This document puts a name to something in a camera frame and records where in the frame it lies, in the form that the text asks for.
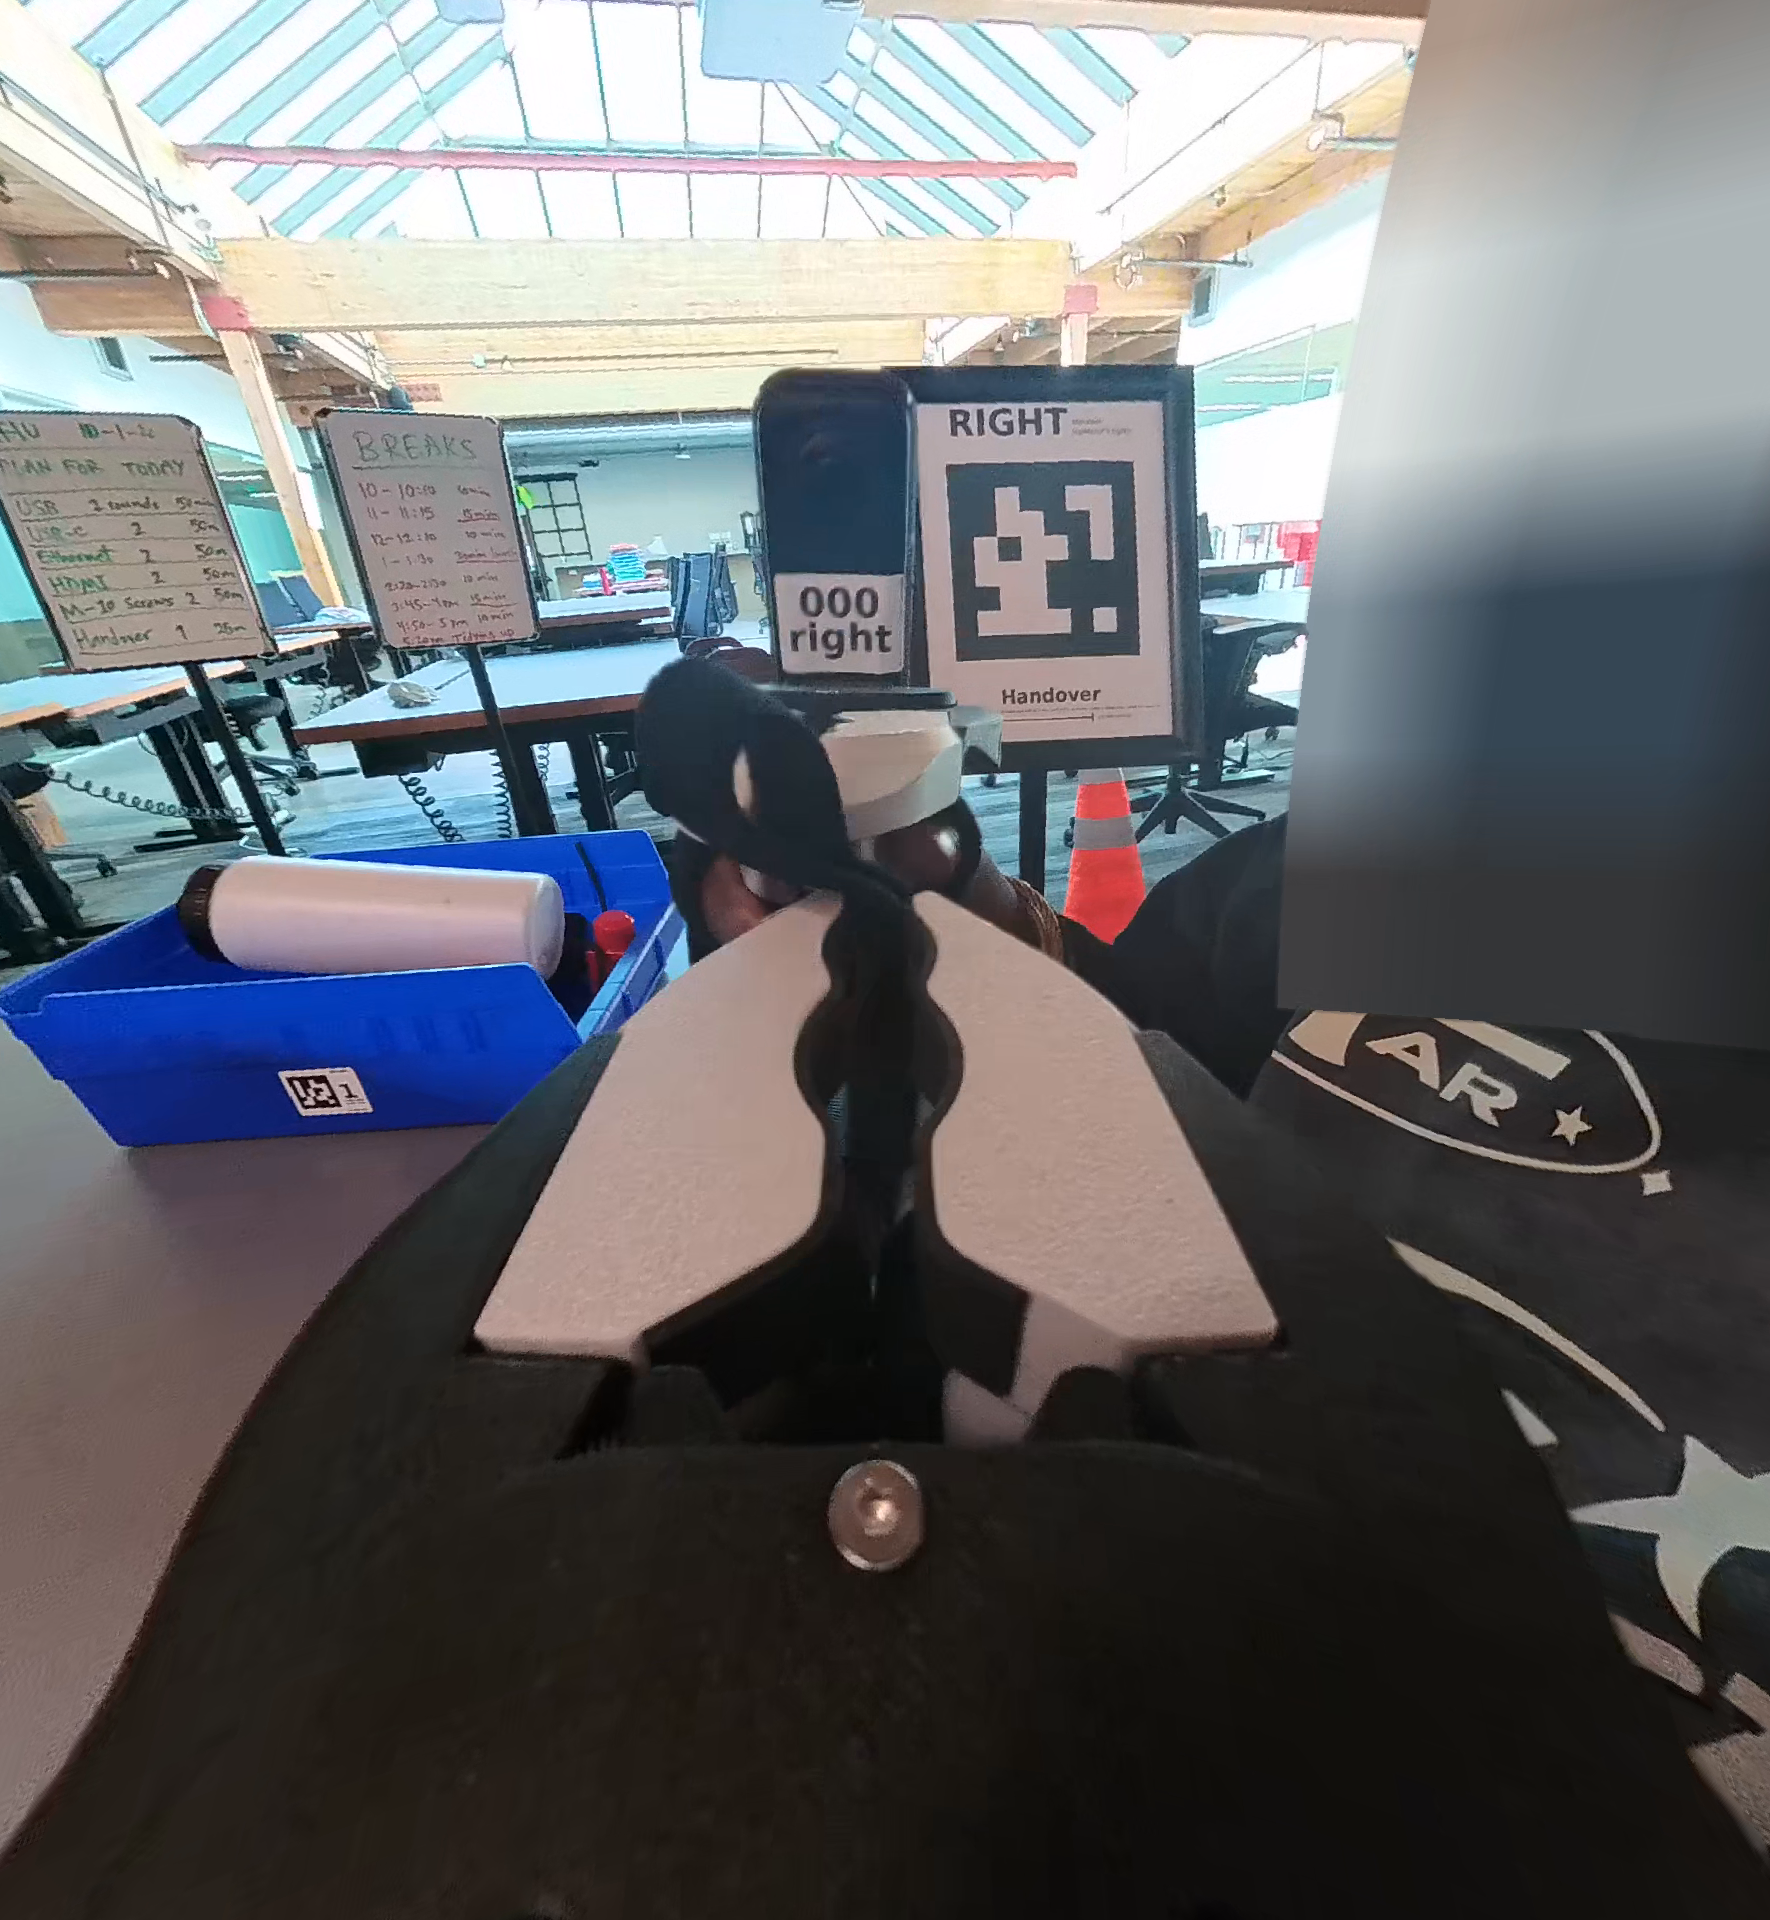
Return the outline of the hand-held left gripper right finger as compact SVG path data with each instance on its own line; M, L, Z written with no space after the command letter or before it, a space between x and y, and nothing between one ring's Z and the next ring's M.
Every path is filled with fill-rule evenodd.
M945 1440L1016 1444L1066 1373L1271 1345L1280 1316L1137 1029L958 902L916 912L941 1032L920 1230Z

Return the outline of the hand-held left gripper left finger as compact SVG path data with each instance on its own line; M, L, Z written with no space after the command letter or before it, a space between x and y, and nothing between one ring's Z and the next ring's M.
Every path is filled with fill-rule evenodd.
M838 899L689 963L619 1032L474 1336L509 1355L643 1361L647 1338L796 1247L823 1211L823 1111L798 1043Z

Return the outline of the white bottle with black cap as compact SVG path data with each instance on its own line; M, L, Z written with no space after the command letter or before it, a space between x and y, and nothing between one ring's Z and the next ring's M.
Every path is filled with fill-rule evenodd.
M551 976L567 947L557 881L509 868L247 855L186 877L175 922L190 947L241 971Z

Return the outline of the blue plastic bin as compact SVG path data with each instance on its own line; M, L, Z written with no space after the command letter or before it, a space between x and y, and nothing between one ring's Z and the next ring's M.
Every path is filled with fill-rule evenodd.
M190 947L173 902L0 989L0 1018L127 1147L440 1129L506 1116L567 1055L617 1032L665 983L681 941L660 850L638 829L315 859L552 877L560 963L551 976L241 971ZM603 908L629 912L638 937L594 992L584 937Z

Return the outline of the person's right forearm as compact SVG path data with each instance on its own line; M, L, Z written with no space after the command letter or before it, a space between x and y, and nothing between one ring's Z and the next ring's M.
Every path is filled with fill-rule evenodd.
M1064 967L1233 1096L1253 1089L1288 1024L1282 846L1286 814L1233 831L1161 877L1112 941L1059 917Z

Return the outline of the person's right hand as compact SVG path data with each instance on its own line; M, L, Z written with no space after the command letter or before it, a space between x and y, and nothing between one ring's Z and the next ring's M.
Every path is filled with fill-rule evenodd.
M1064 927L1047 900L1005 877L983 850L968 804L958 801L931 818L862 843L881 868L910 892L941 892L1001 927L1047 962L1064 962ZM689 959L750 931L780 908L806 899L806 887L746 868L704 839L677 831L663 850L675 905L686 927Z

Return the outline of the orange traffic cone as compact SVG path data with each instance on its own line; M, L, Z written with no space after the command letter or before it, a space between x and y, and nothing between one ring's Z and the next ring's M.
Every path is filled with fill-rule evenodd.
M1070 823L1064 920L1113 942L1146 900L1137 826L1121 769L1083 769Z

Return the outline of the framed code sign on stand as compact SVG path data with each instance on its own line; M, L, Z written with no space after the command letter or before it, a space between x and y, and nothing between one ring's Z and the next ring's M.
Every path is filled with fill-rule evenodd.
M1001 721L1020 871L1046 777L1174 760L1201 731L1201 550L1186 365L920 365L913 685Z

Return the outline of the grey top desk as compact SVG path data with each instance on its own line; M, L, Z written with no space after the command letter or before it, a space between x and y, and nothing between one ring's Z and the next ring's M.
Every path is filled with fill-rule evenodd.
M631 797L631 773L605 771L603 743L631 738L631 713L650 676L680 659L675 639L640 639L486 661L490 701L463 661L415 672L423 706L399 706L393 689L369 689L295 729L302 747L348 746L366 777L422 777L453 755L490 754L509 779L513 829L557 831L540 779L538 747L568 755L568 796L586 831L617 826L617 804Z

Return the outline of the whiteboard with green heading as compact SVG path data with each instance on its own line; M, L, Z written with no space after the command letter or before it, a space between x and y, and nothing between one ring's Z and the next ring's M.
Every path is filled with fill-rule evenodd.
M378 636L465 661L521 834L555 817L530 747L513 743L486 648L538 636L506 428L490 417L330 407L315 435Z

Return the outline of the black office chair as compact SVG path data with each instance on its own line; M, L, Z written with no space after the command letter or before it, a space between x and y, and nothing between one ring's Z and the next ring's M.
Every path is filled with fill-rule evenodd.
M1266 784L1271 773L1230 769L1226 758L1237 740L1295 725L1295 709L1257 692L1257 672L1261 659L1286 652L1300 636L1300 622L1233 617L1208 623L1201 636L1201 727L1193 743L1197 754L1172 760L1161 788L1130 801L1137 843L1157 831L1176 834L1182 826L1224 839L1266 818L1259 805L1233 793Z

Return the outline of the whiteboard with black heading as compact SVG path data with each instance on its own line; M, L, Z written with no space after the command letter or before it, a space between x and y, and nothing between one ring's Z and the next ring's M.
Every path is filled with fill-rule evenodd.
M175 669L264 850L286 850L211 685L274 655L201 426L183 417L0 411L0 517L74 676Z

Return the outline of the wooden desk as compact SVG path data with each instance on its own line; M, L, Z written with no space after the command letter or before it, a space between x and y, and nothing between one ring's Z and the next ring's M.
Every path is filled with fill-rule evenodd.
M280 729L289 731L285 683L322 663L334 636L334 629L295 629L274 636L268 655L241 661L57 672L0 685L0 954L39 963L108 929L87 920L57 874L57 852L7 793L7 771L44 766L54 751L150 738L173 793L165 818L190 829L193 846L257 839L280 850L280 818L229 709L268 697Z

